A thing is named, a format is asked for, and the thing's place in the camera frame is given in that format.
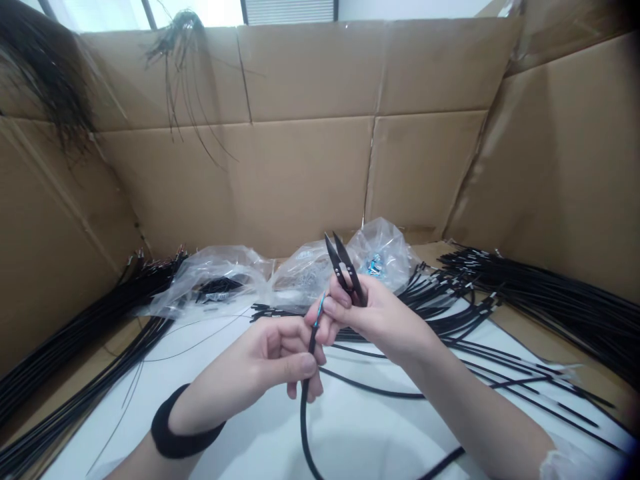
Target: cardboard flap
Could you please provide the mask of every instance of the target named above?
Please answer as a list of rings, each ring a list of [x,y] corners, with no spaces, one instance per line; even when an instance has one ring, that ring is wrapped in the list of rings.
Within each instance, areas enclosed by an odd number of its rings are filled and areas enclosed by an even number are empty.
[[[430,227],[439,238],[484,118],[484,111],[376,118],[365,221]]]
[[[488,109],[521,22],[510,17],[388,23],[378,113]]]
[[[0,122],[0,375],[108,291],[117,274]]]
[[[446,236],[640,301],[636,44],[503,82]]]
[[[254,121],[372,115],[383,22],[238,27]]]
[[[362,221],[373,118],[103,135],[156,254],[240,244],[284,257]],[[226,155],[212,133],[237,158]],[[202,142],[220,163],[209,158]]]
[[[570,55],[633,26],[618,2],[535,0],[525,4],[524,27],[508,75]]]
[[[89,63],[99,72],[97,81],[89,82],[99,131],[169,127],[165,61],[147,66],[145,57],[159,35],[157,31],[81,35]],[[249,121],[235,29],[208,28],[202,37],[194,36],[180,74],[175,56],[167,62],[175,102],[174,128],[175,121],[180,127]],[[91,65],[88,68],[87,75],[91,75]]]
[[[0,129],[20,144],[116,270],[144,247],[129,200],[93,145],[83,153],[63,152],[50,123],[0,119]]]

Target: white table surface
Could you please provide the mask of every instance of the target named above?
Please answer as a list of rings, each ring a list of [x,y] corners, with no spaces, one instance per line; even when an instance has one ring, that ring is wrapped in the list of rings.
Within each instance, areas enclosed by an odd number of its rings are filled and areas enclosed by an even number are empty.
[[[464,307],[464,302],[459,301],[446,315]],[[253,311],[242,308],[236,312],[239,313],[250,315]],[[228,315],[187,326],[174,325],[147,360],[134,367],[100,402],[47,470],[44,480],[104,476],[105,471],[113,468],[142,440],[158,406],[180,385],[192,381],[249,325],[249,318],[245,316]],[[484,322],[466,340],[539,361],[490,321]],[[349,346],[378,352],[372,345]],[[332,348],[326,348],[325,352],[328,360],[325,367],[329,370],[381,389],[417,392],[406,374],[386,359]],[[488,360],[455,353],[510,378],[525,377]],[[307,426],[313,458],[327,480],[416,479],[459,446],[428,401],[382,397],[327,375],[321,376],[325,392],[308,406]],[[536,401],[620,448],[631,450],[632,437],[586,400],[544,382],[531,386],[592,419],[599,428],[588,426],[544,399],[535,398]],[[536,397],[522,387],[514,388]],[[515,395],[498,391],[548,432],[572,442],[597,459],[598,464],[612,470],[622,464],[622,454]],[[299,401],[288,398],[285,386],[268,391],[254,406],[227,422],[191,478],[312,479],[302,452]],[[464,455],[438,476],[439,480],[458,478],[486,477],[469,456]]]

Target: wrist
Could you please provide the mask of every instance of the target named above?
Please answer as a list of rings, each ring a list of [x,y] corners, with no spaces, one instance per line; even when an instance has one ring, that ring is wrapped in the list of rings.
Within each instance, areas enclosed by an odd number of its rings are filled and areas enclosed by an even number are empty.
[[[423,331],[415,333],[414,346],[408,350],[402,364],[400,364],[407,373],[409,370],[436,367],[439,358],[448,352],[448,348],[440,341],[440,338],[423,321],[421,330]]]
[[[196,384],[192,383],[178,397],[169,414],[169,430],[175,435],[190,436],[212,430],[226,419],[218,419],[212,406],[206,405],[205,412],[200,406]]]

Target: left hand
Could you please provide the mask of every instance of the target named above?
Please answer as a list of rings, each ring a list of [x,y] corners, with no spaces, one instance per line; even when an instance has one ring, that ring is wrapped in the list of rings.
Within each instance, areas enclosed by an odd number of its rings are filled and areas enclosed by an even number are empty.
[[[281,383],[294,399],[296,384],[309,381],[308,402],[322,395],[318,365],[327,362],[321,345],[308,353],[311,328],[302,317],[264,318],[254,323],[180,395],[169,416],[176,435],[216,428]]]

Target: black wristband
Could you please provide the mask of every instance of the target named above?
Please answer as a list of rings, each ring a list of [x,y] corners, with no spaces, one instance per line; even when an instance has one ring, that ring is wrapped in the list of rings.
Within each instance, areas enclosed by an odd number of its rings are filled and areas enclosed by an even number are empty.
[[[151,436],[155,442],[155,448],[158,453],[168,459],[184,459],[192,457],[208,448],[210,444],[218,438],[222,427],[226,422],[222,422],[218,427],[196,435],[183,436],[176,435],[169,430],[169,414],[176,400],[189,384],[178,388],[173,394],[162,404],[156,412],[153,422],[151,422]]]

